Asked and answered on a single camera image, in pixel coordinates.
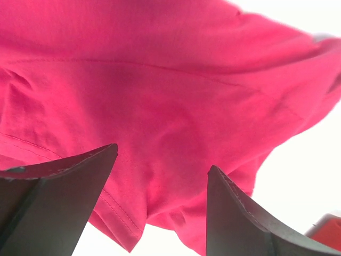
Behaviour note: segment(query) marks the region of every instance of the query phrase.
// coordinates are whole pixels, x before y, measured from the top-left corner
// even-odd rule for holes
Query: white background
[[[312,34],[341,37],[339,0],[233,0]],[[279,220],[306,232],[325,213],[341,210],[341,103],[312,129],[278,147],[258,173],[254,200]],[[198,256],[172,231],[146,226],[129,254],[88,224],[73,256]]]

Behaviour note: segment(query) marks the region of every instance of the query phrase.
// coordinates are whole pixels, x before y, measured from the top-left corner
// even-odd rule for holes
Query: red shirt
[[[341,40],[223,0],[0,2],[0,168],[118,143],[90,222],[205,254],[211,165],[248,195],[267,155],[341,97]]]

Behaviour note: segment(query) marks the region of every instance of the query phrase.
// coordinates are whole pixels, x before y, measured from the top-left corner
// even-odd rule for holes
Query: red object
[[[207,170],[248,195],[267,155],[341,97],[341,40],[223,0],[0,2],[0,168],[118,143],[90,222],[205,254]]]
[[[327,214],[308,232],[307,236],[341,251],[341,217]]]

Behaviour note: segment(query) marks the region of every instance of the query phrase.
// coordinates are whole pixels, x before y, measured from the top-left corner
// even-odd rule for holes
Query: red fabric
[[[330,219],[312,239],[341,251],[341,218]]]
[[[150,223],[204,255],[211,165],[251,195],[272,149],[338,102],[340,73],[340,39],[222,0],[4,0],[0,167],[118,143],[90,222],[128,251]]]

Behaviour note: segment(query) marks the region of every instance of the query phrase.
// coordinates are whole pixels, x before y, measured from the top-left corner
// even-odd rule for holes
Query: garment
[[[90,222],[128,251],[149,223],[205,255],[211,165],[251,195],[340,74],[340,39],[222,0],[0,1],[0,169],[117,143]]]

